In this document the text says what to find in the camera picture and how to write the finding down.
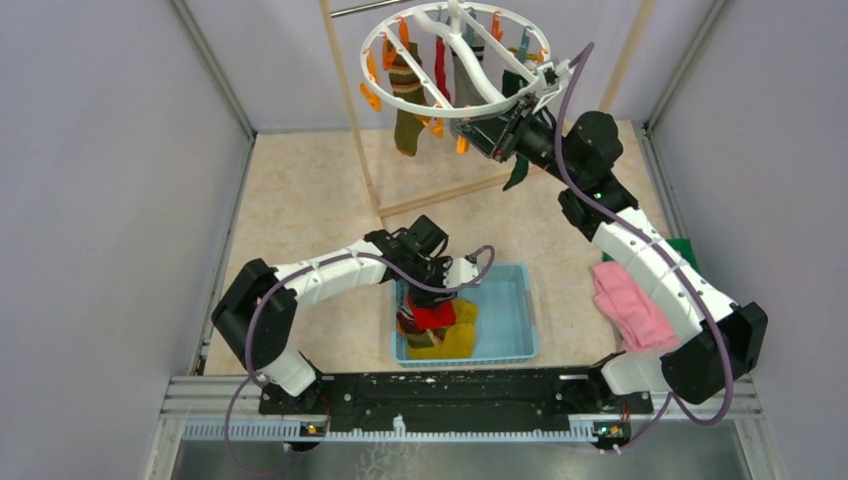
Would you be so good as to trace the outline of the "yellow sock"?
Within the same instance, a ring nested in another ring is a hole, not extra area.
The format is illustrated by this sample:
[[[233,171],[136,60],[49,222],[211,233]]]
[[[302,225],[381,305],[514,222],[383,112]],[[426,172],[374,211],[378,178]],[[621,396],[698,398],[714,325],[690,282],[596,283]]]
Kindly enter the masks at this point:
[[[470,358],[476,342],[479,309],[461,298],[451,302],[455,322],[420,334],[404,333],[407,357],[412,360],[459,360]]]

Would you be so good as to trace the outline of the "light blue plastic basket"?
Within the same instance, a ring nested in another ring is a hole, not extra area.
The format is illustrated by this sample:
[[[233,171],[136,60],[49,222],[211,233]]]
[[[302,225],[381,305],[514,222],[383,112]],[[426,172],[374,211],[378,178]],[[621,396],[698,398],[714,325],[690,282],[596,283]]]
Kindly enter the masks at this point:
[[[397,328],[390,336],[393,360],[404,368],[447,368],[521,364],[540,350],[526,268],[521,264],[496,264],[482,285],[465,289],[458,297],[478,308],[473,350],[467,358],[415,359]]]

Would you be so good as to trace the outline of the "white round sock hanger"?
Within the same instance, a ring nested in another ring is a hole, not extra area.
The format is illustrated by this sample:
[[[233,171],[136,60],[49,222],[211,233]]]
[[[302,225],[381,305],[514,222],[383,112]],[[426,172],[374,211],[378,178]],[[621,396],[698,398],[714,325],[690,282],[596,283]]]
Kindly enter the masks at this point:
[[[454,52],[473,89],[483,98],[477,105],[447,98],[434,75],[424,69],[409,48],[409,27],[440,39],[447,53]],[[495,84],[472,48],[481,39],[487,59],[518,74],[525,85],[506,96]],[[389,78],[393,62],[403,59],[423,89],[425,101],[416,103],[395,94],[380,81]],[[557,60],[542,29],[523,15],[505,7],[470,1],[437,1],[406,8],[381,20],[366,35],[358,54],[363,75],[361,91],[374,110],[389,105],[422,118],[471,119],[506,111],[522,96],[531,97],[538,111],[561,93],[573,68]]]

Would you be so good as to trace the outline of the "brown grey sock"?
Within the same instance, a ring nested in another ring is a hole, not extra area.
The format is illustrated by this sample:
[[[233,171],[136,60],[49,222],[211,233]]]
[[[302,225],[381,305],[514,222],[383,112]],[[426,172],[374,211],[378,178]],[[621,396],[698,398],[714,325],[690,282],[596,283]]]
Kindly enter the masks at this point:
[[[465,65],[454,50],[451,50],[451,58],[453,62],[453,78],[455,87],[453,105],[457,107],[468,107],[486,104],[487,100],[481,95],[474,85]]]

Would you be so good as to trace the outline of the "olive striped sock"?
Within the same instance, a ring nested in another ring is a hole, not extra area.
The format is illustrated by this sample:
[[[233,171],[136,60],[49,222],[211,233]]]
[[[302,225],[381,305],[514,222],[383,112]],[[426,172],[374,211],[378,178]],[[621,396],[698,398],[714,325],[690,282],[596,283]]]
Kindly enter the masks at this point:
[[[406,338],[411,348],[430,348],[439,345],[446,335],[446,328],[422,329],[417,326],[410,310],[405,307],[396,312],[397,331]]]

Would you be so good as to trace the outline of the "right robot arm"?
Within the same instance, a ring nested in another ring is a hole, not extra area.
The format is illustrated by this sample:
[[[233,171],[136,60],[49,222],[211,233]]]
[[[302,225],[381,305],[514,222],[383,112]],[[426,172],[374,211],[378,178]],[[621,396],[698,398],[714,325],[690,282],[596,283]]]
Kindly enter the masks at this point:
[[[667,391],[699,405],[732,389],[757,364],[768,324],[755,302],[740,304],[711,285],[659,234],[616,178],[623,153],[611,115],[581,114],[562,133],[547,109],[521,98],[506,111],[458,121],[453,132],[485,157],[517,157],[566,184],[558,203],[569,223],[631,275],[669,321],[679,343],[620,353],[586,385],[589,404],[612,412],[637,391]]]

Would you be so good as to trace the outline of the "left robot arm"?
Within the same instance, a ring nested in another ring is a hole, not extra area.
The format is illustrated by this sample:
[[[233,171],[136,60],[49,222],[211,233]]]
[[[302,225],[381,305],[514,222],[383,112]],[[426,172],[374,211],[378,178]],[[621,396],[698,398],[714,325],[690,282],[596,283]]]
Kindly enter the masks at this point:
[[[403,280],[414,299],[435,307],[478,273],[466,259],[443,255],[447,234],[426,216],[393,232],[375,230],[348,247],[310,260],[246,263],[213,310],[211,322],[232,353],[261,385],[282,389],[297,413],[319,404],[317,373],[290,345],[297,313],[359,287]]]

